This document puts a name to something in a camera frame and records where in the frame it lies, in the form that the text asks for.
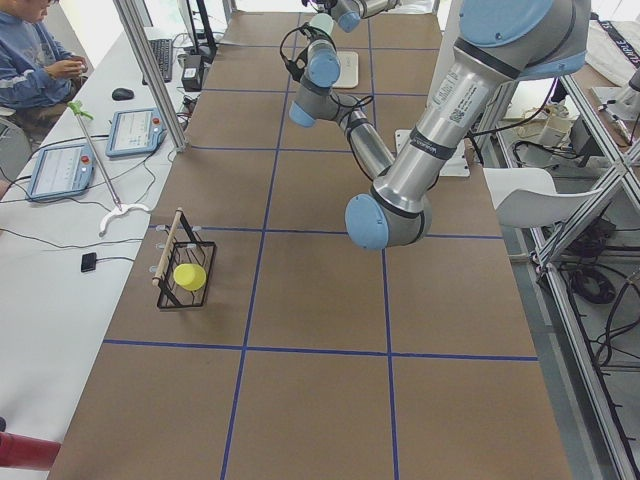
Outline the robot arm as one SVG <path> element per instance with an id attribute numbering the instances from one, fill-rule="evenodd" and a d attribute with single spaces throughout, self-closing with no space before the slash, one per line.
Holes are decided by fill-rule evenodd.
<path id="1" fill-rule="evenodd" d="M 329 14 L 345 32 L 353 31 L 362 20 L 398 7 L 399 0 L 325 0 L 316 1 L 322 13 Z"/>
<path id="2" fill-rule="evenodd" d="M 369 250 L 422 239 L 432 221 L 426 196 L 499 86 L 579 70 L 586 57 L 588 1 L 465 1 L 458 14 L 453 64 L 397 154 L 363 112 L 363 101 L 333 86 L 341 72 L 333 27 L 350 32 L 394 1 L 324 1 L 298 30 L 308 40 L 297 59 L 283 61 L 299 88 L 290 119 L 303 127 L 336 123 L 372 180 L 352 198 L 345 225 L 353 243 Z"/>

